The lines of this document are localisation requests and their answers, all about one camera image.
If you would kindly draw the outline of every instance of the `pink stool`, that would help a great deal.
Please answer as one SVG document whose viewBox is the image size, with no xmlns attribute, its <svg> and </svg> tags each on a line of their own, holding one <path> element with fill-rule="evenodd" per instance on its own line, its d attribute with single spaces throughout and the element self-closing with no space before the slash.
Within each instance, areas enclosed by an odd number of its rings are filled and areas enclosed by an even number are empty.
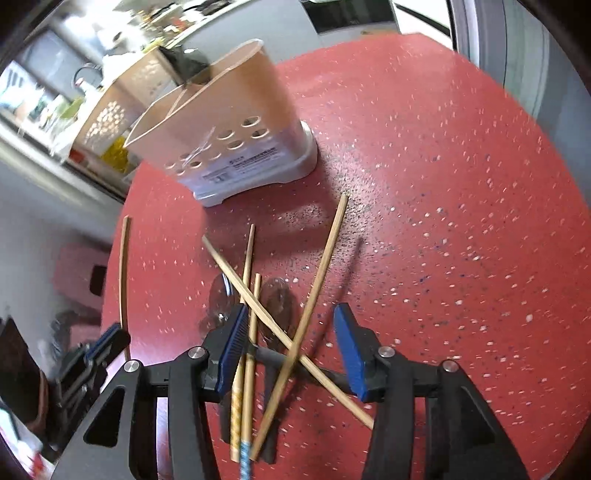
<svg viewBox="0 0 591 480">
<path fill-rule="evenodd" d="M 62 295 L 100 312 L 109 254 L 83 245 L 60 250 L 53 284 Z"/>
</svg>

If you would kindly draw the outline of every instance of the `red table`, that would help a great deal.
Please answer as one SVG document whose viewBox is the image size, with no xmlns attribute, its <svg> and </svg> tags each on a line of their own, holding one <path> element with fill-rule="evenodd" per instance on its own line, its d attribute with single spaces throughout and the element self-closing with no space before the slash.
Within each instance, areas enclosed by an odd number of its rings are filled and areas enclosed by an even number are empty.
<svg viewBox="0 0 591 480">
<path fill-rule="evenodd" d="M 253 272 L 288 279 L 304 302 L 340 192 L 348 192 L 305 350 L 319 365 L 342 369 L 331 310 L 348 301 L 362 325 L 409 358 L 458 359 L 532 478 L 541 478 L 589 415 L 591 385 L 591 222 L 560 156 L 492 79 L 420 35 L 317 50 L 279 71 L 320 147 L 307 178 L 204 209 L 160 171 L 139 169 L 123 209 L 133 217 L 132 356 L 152 364 L 199 343 L 197 324 L 219 273 L 201 245 L 204 233 L 242 271 L 254 222 Z M 117 252 L 106 324 L 118 318 Z M 260 414 L 260 375 L 257 392 Z M 359 478 L 369 430 L 319 387 L 296 395 L 278 463 L 256 465 L 255 476 Z M 163 404 L 166 478 L 165 412 Z M 210 422 L 222 477 L 236 478 L 213 408 Z"/>
</svg>

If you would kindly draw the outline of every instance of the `screw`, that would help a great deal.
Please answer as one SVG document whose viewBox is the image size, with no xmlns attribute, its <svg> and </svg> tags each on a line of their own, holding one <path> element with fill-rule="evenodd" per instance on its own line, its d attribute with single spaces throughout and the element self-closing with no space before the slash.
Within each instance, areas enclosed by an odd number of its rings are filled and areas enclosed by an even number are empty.
<svg viewBox="0 0 591 480">
<path fill-rule="evenodd" d="M 130 360 L 123 366 L 123 370 L 127 373 L 135 372 L 139 368 L 139 362 L 137 360 Z"/>
<path fill-rule="evenodd" d="M 394 350 L 391 346 L 381 346 L 378 348 L 378 355 L 382 358 L 390 358 L 394 356 L 396 350 Z"/>
<path fill-rule="evenodd" d="M 205 348 L 202 346 L 194 346 L 189 350 L 189 357 L 191 358 L 201 358 L 205 355 Z"/>
<path fill-rule="evenodd" d="M 457 372 L 460 369 L 460 366 L 453 360 L 445 360 L 442 366 L 446 372 L 451 374 Z"/>
</svg>

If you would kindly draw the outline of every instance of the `white base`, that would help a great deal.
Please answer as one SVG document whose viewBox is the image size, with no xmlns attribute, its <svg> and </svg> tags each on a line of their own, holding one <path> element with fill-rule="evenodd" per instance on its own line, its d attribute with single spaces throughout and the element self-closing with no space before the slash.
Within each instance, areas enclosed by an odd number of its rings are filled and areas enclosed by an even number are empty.
<svg viewBox="0 0 591 480">
<path fill-rule="evenodd" d="M 236 195 L 246 190 L 251 190 L 263 185 L 269 185 L 271 183 L 289 183 L 294 180 L 299 180 L 312 173 L 316 168 L 318 162 L 318 146 L 316 140 L 312 134 L 312 130 L 306 122 L 302 121 L 301 126 L 306 134 L 306 153 L 295 161 L 281 164 L 275 168 L 269 170 L 267 175 L 258 176 L 247 180 L 244 183 L 239 183 L 232 186 L 227 190 L 221 190 L 216 193 L 206 194 L 199 196 L 197 193 L 193 193 L 195 200 L 198 200 L 204 207 L 213 207 L 219 205 L 225 199 Z"/>
</svg>

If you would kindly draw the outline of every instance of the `utensil holder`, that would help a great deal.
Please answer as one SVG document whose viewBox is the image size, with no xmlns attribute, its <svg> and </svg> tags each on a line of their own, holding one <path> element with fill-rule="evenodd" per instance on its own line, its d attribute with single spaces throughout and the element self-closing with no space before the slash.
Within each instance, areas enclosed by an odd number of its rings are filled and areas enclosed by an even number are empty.
<svg viewBox="0 0 591 480">
<path fill-rule="evenodd" d="M 261 40 L 235 48 L 209 74 L 205 85 L 199 74 L 154 102 L 125 147 L 185 185 L 204 206 L 314 170 L 316 141 Z"/>
</svg>

